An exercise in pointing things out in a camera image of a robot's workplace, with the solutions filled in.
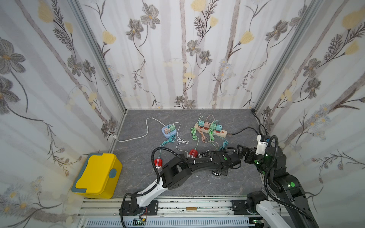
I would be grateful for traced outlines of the black shaver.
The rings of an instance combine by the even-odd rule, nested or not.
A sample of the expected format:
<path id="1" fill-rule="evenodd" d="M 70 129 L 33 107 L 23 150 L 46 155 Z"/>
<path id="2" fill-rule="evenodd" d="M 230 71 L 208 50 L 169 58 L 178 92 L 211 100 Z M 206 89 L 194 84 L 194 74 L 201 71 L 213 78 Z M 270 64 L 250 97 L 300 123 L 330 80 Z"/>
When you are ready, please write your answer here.
<path id="1" fill-rule="evenodd" d="M 216 171 L 212 171 L 212 175 L 214 177 L 221 177 L 221 173 L 220 172 L 216 172 Z"/>

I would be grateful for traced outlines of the red shaver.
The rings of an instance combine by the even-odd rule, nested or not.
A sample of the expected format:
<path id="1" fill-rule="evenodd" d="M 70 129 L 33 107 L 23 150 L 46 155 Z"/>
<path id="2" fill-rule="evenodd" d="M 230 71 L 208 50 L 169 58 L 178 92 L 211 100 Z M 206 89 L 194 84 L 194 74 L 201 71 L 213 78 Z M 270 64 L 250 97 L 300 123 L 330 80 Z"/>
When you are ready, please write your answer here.
<path id="1" fill-rule="evenodd" d="M 198 151 L 196 150 L 196 149 L 192 149 L 190 152 L 189 152 L 189 154 L 188 154 L 188 157 L 189 158 L 196 158 L 196 157 L 198 157 Z"/>
<path id="2" fill-rule="evenodd" d="M 163 160 L 158 157 L 157 159 L 154 160 L 154 163 L 155 163 L 155 167 L 157 170 L 162 170 L 162 166 L 163 166 Z"/>

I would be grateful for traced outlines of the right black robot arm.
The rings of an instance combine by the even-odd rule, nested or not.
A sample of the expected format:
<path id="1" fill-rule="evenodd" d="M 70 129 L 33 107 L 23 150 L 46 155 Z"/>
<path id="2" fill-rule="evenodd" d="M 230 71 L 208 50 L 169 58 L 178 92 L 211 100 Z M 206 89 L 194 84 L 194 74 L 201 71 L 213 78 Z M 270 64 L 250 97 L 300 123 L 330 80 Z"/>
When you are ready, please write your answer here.
<path id="1" fill-rule="evenodd" d="M 286 208 L 296 228 L 318 227 L 299 180 L 286 172 L 286 156 L 278 144 L 259 142 L 257 148 L 238 145 L 237 149 L 239 158 L 264 175 L 267 195 Z"/>

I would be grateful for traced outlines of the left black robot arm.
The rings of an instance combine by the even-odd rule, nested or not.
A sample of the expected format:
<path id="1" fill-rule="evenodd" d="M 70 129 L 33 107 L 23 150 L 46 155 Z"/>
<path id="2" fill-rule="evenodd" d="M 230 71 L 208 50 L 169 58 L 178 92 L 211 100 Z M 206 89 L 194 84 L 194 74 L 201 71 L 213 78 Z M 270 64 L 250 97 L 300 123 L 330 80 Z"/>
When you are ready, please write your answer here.
<path id="1" fill-rule="evenodd" d="M 161 171 L 155 165 L 155 154 L 158 151 L 171 153 L 174 158 L 165 164 Z M 151 163 L 156 174 L 156 180 L 146 189 L 137 193 L 126 193 L 130 200 L 123 200 L 119 209 L 120 216 L 141 214 L 152 201 L 167 190 L 181 187 L 192 174 L 201 171 L 211 171 L 218 176 L 228 175 L 229 169 L 241 164 L 243 154 L 237 148 L 228 147 L 218 151 L 207 151 L 201 157 L 185 157 L 166 147 L 157 147 L 152 151 Z"/>

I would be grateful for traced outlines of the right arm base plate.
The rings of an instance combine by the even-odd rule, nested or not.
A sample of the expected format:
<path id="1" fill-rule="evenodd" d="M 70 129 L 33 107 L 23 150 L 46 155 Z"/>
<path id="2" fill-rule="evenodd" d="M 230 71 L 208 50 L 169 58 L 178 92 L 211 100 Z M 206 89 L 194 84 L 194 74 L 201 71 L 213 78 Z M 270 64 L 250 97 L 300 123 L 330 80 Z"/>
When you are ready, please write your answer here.
<path id="1" fill-rule="evenodd" d="M 260 215 L 258 209 L 260 211 L 264 210 L 264 206 L 271 207 L 271 204 L 268 200 L 232 200 L 232 206 L 230 210 L 234 212 L 234 215 Z"/>

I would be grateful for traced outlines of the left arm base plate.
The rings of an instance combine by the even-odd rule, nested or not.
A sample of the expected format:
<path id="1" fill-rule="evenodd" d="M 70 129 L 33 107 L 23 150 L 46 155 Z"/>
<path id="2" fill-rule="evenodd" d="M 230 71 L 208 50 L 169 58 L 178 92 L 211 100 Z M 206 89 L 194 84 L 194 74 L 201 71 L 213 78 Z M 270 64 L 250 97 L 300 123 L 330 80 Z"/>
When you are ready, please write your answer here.
<path id="1" fill-rule="evenodd" d="M 153 200 L 146 207 L 139 207 L 135 200 L 125 200 L 119 209 L 120 216 L 147 215 L 156 216 L 158 213 L 159 201 Z"/>

